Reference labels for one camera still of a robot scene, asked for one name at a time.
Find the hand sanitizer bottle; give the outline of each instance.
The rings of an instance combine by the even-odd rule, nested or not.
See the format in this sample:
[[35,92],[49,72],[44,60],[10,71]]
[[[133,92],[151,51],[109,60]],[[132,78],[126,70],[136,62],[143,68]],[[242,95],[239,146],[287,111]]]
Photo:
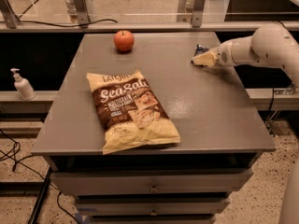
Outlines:
[[32,100],[36,97],[36,93],[32,86],[30,85],[28,79],[20,76],[18,71],[20,69],[12,68],[10,71],[13,73],[13,77],[15,78],[15,87],[21,95],[23,100]]

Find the red apple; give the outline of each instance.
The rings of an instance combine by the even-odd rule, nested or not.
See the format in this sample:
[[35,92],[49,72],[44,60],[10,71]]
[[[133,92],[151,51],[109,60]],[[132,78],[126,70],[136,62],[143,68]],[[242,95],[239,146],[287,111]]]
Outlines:
[[120,30],[114,35],[114,44],[117,50],[127,52],[132,49],[134,36],[129,31]]

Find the black cable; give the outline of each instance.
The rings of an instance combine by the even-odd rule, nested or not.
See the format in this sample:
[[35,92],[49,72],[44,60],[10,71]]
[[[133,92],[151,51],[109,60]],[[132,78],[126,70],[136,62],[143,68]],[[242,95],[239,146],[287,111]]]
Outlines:
[[26,8],[23,13],[19,16],[19,19],[31,8],[36,4],[39,0],[35,0],[33,4],[31,4],[28,8]]
[[[37,175],[39,175],[39,176],[41,177],[41,179],[45,180],[45,177],[44,177],[42,174],[40,174],[37,170],[34,170],[33,168],[31,168],[31,167],[29,167],[29,166],[27,166],[26,164],[24,164],[24,163],[21,162],[21,161],[23,161],[23,160],[25,160],[25,159],[29,159],[29,158],[32,158],[32,157],[34,157],[34,156],[33,156],[33,155],[28,155],[28,156],[22,157],[21,159],[17,160],[17,159],[16,159],[16,154],[20,151],[20,149],[21,149],[21,144],[20,144],[19,142],[15,141],[13,138],[11,138],[11,137],[9,137],[8,135],[6,135],[6,134],[2,131],[2,129],[0,129],[0,132],[2,133],[2,135],[3,135],[4,137],[6,137],[6,138],[8,138],[9,140],[11,140],[11,141],[14,142],[14,146],[13,146],[13,148],[12,148],[8,153],[5,153],[5,152],[3,152],[2,150],[0,150],[0,152],[3,154],[3,156],[0,157],[0,161],[4,161],[4,160],[7,160],[7,159],[12,159],[12,160],[15,161],[15,164],[14,164],[13,167],[12,167],[12,171],[13,171],[13,172],[16,170],[16,168],[17,168],[17,164],[19,163],[19,164],[23,165],[24,167],[26,167],[27,169],[29,169],[29,170],[31,170],[32,172],[34,172],[34,173],[36,173]],[[51,185],[54,189],[59,190],[58,188],[56,188],[56,187],[55,187],[54,185],[52,185],[51,183],[50,183],[50,185]],[[60,196],[61,194],[62,194],[62,193],[61,193],[61,191],[59,190],[59,194],[58,194],[58,197],[57,197],[57,204],[58,204],[59,208],[60,208],[61,210],[63,210],[65,213],[67,213],[67,214],[68,214],[70,217],[72,217],[74,220],[76,220],[76,219],[75,219],[69,212],[67,212],[64,208],[62,208],[62,207],[60,206],[60,204],[59,204],[59,196]]]
[[95,24],[98,22],[102,22],[102,21],[113,21],[113,22],[118,22],[116,20],[113,19],[102,19],[102,20],[97,20],[97,21],[91,21],[91,22],[86,22],[86,23],[82,23],[82,24],[76,24],[76,25],[61,25],[58,23],[51,23],[51,22],[44,22],[44,21],[21,21],[21,23],[36,23],[36,24],[43,24],[43,25],[48,25],[48,26],[57,26],[57,27],[81,27],[81,26],[86,26],[86,25],[91,25],[91,24]]
[[271,109],[272,109],[273,103],[274,103],[274,86],[272,86],[272,99],[271,99],[271,103],[270,103],[270,106],[269,106],[268,113],[270,113],[270,112],[271,112]]
[[5,160],[11,158],[12,160],[15,161],[15,164],[14,164],[14,166],[15,166],[15,165],[17,165],[17,157],[16,157],[16,155],[17,155],[17,153],[20,151],[20,149],[21,149],[21,145],[20,145],[19,142],[17,142],[17,141],[14,140],[13,138],[7,136],[7,135],[2,131],[2,129],[0,129],[0,132],[1,132],[1,134],[2,134],[5,138],[7,138],[7,139],[11,140],[12,142],[14,142],[12,149],[11,149],[8,153],[5,153],[5,152],[3,152],[3,151],[0,150],[1,153],[3,153],[3,156],[0,157],[0,161],[5,161]]
[[276,22],[278,22],[280,25],[282,25],[285,29],[287,29],[286,28],[286,26],[284,25],[284,23],[282,22],[282,21],[276,21]]
[[60,204],[59,204],[59,197],[60,197],[61,195],[62,195],[62,192],[59,191],[59,193],[58,193],[58,195],[57,195],[57,200],[56,200],[56,201],[57,201],[57,205],[59,206],[60,209],[62,209],[65,213],[67,213],[70,217],[72,217],[72,218],[76,221],[76,223],[80,224],[80,223],[78,222],[78,220],[74,218],[73,215],[71,215],[68,211],[66,211],[63,207],[60,206]]

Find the gray cabinet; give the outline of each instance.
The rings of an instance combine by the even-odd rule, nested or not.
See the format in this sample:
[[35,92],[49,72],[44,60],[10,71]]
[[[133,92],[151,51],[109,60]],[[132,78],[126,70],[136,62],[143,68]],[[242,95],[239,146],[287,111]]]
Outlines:
[[[93,223],[211,224],[252,176],[272,138],[235,70],[190,64],[214,33],[135,34],[119,54],[112,34],[85,35],[32,150],[51,180]],[[103,155],[86,72],[128,75],[139,68],[173,120],[179,144]]]

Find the chip bag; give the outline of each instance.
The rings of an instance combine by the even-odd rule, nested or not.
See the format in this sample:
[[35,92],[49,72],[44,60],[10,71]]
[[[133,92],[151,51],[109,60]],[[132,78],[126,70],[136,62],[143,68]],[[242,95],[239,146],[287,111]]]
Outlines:
[[178,130],[140,71],[131,76],[88,73],[87,79],[105,128],[103,154],[180,142]]

